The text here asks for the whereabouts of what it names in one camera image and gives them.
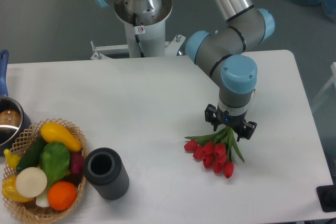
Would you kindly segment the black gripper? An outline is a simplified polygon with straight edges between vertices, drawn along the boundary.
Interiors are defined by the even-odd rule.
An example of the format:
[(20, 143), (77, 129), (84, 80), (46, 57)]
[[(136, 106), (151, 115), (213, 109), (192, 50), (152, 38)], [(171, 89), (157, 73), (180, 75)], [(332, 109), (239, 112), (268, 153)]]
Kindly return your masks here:
[(222, 111), (219, 107), (216, 108), (212, 104), (208, 104), (205, 111), (205, 121), (213, 126), (213, 131), (216, 132), (219, 125), (231, 127), (237, 133), (237, 142), (241, 139), (249, 140), (256, 127), (257, 123), (246, 121), (245, 116), (247, 111), (241, 115), (229, 115), (226, 111)]

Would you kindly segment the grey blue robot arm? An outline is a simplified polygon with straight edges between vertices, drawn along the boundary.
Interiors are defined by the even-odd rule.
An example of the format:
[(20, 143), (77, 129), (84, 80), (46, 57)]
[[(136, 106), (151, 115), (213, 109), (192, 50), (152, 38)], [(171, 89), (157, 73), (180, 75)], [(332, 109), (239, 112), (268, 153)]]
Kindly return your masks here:
[[(95, 0), (113, 5), (124, 23), (129, 56), (145, 58), (165, 53), (165, 21), (172, 0)], [(226, 125), (239, 138), (250, 139), (257, 124), (245, 116), (257, 82), (257, 65), (244, 56), (247, 49), (267, 39), (275, 29), (273, 16), (256, 9), (251, 0), (215, 0), (227, 27), (217, 34), (194, 33), (186, 54), (219, 87), (218, 104), (208, 105), (205, 120), (214, 128)]]

